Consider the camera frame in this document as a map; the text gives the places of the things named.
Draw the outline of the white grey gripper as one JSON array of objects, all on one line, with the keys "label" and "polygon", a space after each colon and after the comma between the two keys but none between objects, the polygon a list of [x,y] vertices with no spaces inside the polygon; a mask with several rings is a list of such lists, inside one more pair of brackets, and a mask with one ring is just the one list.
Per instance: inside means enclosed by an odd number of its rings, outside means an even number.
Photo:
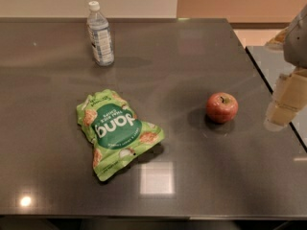
[{"label": "white grey gripper", "polygon": [[269,131],[283,129],[307,105],[307,5],[290,23],[283,52],[296,69],[289,75],[280,74],[276,81],[264,122]]}]

